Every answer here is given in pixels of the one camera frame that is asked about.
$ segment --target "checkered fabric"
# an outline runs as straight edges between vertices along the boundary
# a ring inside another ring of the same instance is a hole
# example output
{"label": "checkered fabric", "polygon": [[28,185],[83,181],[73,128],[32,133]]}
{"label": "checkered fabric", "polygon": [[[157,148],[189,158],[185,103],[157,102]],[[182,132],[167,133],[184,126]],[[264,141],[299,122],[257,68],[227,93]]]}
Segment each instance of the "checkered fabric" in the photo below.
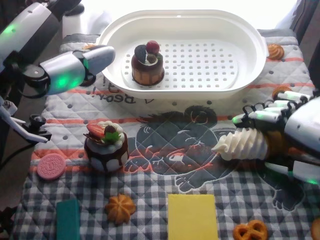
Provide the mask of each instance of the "checkered fabric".
{"label": "checkered fabric", "polygon": [[[168,194],[213,194],[221,240],[233,239],[238,224],[261,220],[270,240],[311,240],[312,221],[320,217],[320,189],[290,180],[256,160],[224,161],[210,149],[234,131],[232,116],[245,104],[264,102],[277,86],[311,94],[313,84],[293,32],[262,30],[267,43],[281,44],[283,61],[268,61],[258,79],[221,100],[136,99],[120,92],[101,74],[93,86],[49,96],[43,116],[52,139],[38,144],[23,186],[11,239],[56,238],[56,205],[79,203],[83,240],[168,239]],[[68,36],[61,51],[95,42],[97,36]],[[130,158],[111,175],[93,170],[84,152],[86,124],[112,120],[128,135]],[[177,150],[184,150],[183,156]],[[58,153],[66,172],[54,181],[36,173],[39,159]],[[125,194],[137,208],[129,223],[115,226],[104,206]]]}

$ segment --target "white plastic basket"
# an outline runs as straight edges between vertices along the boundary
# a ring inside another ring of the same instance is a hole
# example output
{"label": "white plastic basket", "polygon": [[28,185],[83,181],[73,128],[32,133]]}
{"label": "white plastic basket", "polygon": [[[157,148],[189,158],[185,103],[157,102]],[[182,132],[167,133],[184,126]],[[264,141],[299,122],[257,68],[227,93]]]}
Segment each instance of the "white plastic basket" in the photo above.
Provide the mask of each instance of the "white plastic basket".
{"label": "white plastic basket", "polygon": [[[165,75],[154,86],[133,81],[136,46],[160,44]],[[266,41],[242,18],[220,10],[148,10],[110,24],[97,40],[116,56],[102,73],[123,92],[145,99],[221,99],[252,83],[268,56]]]}

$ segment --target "pink cookie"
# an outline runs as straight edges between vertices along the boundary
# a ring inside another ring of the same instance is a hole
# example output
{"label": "pink cookie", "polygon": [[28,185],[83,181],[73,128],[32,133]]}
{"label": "pink cookie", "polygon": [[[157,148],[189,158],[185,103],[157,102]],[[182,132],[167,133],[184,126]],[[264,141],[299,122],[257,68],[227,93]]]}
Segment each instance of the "pink cookie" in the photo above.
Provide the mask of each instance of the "pink cookie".
{"label": "pink cookie", "polygon": [[66,169],[66,160],[60,154],[51,153],[41,158],[36,171],[45,180],[59,178]]}

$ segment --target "yellow block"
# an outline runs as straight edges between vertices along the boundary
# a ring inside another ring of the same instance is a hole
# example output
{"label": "yellow block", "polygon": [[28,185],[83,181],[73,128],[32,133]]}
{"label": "yellow block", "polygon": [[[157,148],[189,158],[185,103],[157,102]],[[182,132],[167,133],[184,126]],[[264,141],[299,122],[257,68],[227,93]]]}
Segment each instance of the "yellow block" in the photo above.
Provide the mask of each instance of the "yellow block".
{"label": "yellow block", "polygon": [[218,240],[215,196],[169,194],[168,240]]}

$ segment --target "chocolate glaze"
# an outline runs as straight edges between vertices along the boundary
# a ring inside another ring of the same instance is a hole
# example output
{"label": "chocolate glaze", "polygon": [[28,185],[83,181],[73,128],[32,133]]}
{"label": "chocolate glaze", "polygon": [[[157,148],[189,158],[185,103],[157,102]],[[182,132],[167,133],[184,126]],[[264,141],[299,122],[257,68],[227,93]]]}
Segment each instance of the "chocolate glaze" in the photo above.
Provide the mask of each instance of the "chocolate glaze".
{"label": "chocolate glaze", "polygon": [[154,65],[144,65],[133,55],[131,59],[132,77],[133,80],[143,86],[152,86],[161,82],[164,78],[164,60],[158,59]]}
{"label": "chocolate glaze", "polygon": [[124,134],[124,142],[122,144],[122,147],[119,148],[118,150],[116,150],[115,152],[113,153],[110,153],[110,154],[99,154],[99,153],[96,153],[96,152],[93,152],[87,145],[87,138],[85,139],[85,142],[84,142],[84,150],[89,158],[89,161],[91,163],[91,158],[96,158],[98,160],[101,161],[102,163],[102,166],[103,166],[103,169],[106,173],[108,173],[108,169],[107,169],[107,162],[112,160],[112,159],[117,159],[118,160],[118,163],[119,163],[119,166],[122,166],[122,161],[121,161],[121,157],[126,153],[128,156],[129,156],[129,153],[128,153],[128,137],[125,133]]}

